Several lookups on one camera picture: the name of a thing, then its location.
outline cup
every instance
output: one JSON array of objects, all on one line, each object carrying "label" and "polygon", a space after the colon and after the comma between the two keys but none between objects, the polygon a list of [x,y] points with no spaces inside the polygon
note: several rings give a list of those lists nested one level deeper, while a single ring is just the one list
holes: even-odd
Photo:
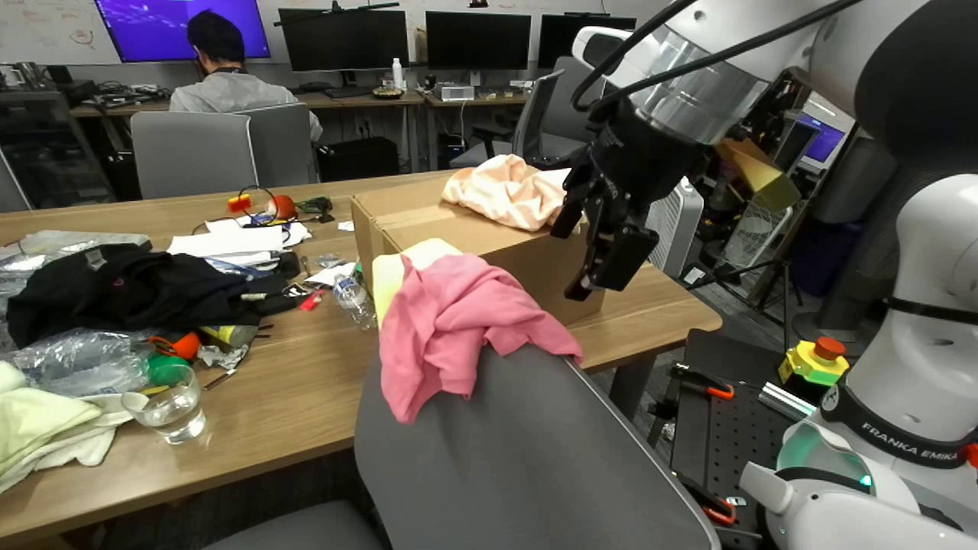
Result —
[{"label": "cup", "polygon": [[156,432],[168,445],[182,445],[204,435],[203,384],[190,365],[168,370],[163,384],[121,393],[121,411]]}]

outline cable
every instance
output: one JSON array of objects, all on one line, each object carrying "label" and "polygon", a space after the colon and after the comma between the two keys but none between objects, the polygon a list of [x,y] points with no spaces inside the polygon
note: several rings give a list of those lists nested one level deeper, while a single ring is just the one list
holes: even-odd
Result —
[{"label": "cable", "polygon": [[609,110],[612,103],[618,103],[622,99],[627,99],[627,96],[633,96],[633,92],[638,92],[638,88],[647,88],[647,85],[657,85],[657,84],[665,84],[665,80],[694,75],[694,71],[701,71],[701,69],[728,61],[728,57],[734,57],[734,56],[742,56],[742,53],[758,49],[758,45],[763,45],[763,44],[773,44],[773,40],[779,40],[779,38],[790,38],[790,35],[807,29],[807,24],[817,24],[817,23],[822,23],[822,19],[829,19],[829,16],[841,14],[841,11],[851,11],[851,7],[856,7],[856,4],[861,4],[861,0],[837,0],[837,4],[829,4],[829,7],[822,7],[822,11],[814,11],[814,14],[807,14],[807,16],[800,16],[800,19],[790,23],[790,24],[779,24],[779,29],[773,29],[773,30],[768,30],[768,35],[758,35],[758,38],[752,38],[752,40],[742,40],[742,44],[738,44],[738,45],[731,45],[731,49],[721,49],[721,53],[715,53],[715,56],[689,61],[689,63],[682,63],[682,69],[671,69],[671,71],[654,75],[654,78],[647,78],[647,80],[638,80],[638,84],[633,84],[633,85],[627,85],[627,88],[618,88],[614,96],[596,101],[591,110],[593,110],[593,112]]},{"label": "cable", "polygon": [[580,85],[573,96],[574,110],[591,110],[591,103],[580,103],[585,92],[599,84],[599,78],[614,69],[636,44],[642,44],[651,30],[662,29],[675,14],[689,11],[696,0],[675,0],[665,11],[659,11],[657,16],[651,16],[633,38],[627,38],[622,45],[612,49],[612,56],[593,69]]}]

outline plastic bag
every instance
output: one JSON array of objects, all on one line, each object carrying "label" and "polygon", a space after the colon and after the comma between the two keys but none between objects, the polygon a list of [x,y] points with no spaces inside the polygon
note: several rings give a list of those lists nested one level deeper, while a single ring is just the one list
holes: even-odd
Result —
[{"label": "plastic bag", "polygon": [[107,397],[146,384],[151,334],[70,330],[13,356],[37,389]]}]

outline wall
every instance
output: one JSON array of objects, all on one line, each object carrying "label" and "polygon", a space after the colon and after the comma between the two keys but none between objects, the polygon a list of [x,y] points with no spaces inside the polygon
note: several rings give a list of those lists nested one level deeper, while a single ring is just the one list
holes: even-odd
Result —
[{"label": "wall", "polygon": [[[382,0],[339,0],[342,11],[371,7]],[[406,16],[406,38],[410,38],[410,56],[416,57],[416,35],[425,29],[425,11],[443,11],[443,14],[467,14],[471,0],[402,0],[402,11]],[[657,14],[665,0],[489,0],[489,11],[475,14],[529,14],[532,19],[532,63],[539,49],[539,30],[541,30],[541,14],[612,14],[645,23],[651,14]],[[251,75],[297,85],[308,80],[323,80],[323,75],[295,75],[288,69],[288,53],[282,40],[278,7],[297,7],[297,11],[329,11],[332,0],[261,0],[261,14],[267,23],[267,35],[272,44],[272,57],[251,61]],[[76,80],[110,80],[110,84],[160,84],[166,88],[182,85],[198,80],[195,63],[70,63],[70,75]]]}]

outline beige cloth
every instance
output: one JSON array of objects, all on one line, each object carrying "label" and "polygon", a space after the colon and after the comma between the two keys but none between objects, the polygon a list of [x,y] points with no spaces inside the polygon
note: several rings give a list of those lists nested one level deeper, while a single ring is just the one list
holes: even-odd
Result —
[{"label": "beige cloth", "polygon": [[477,168],[454,170],[443,198],[505,227],[539,234],[559,213],[562,191],[519,155],[493,155]]}]

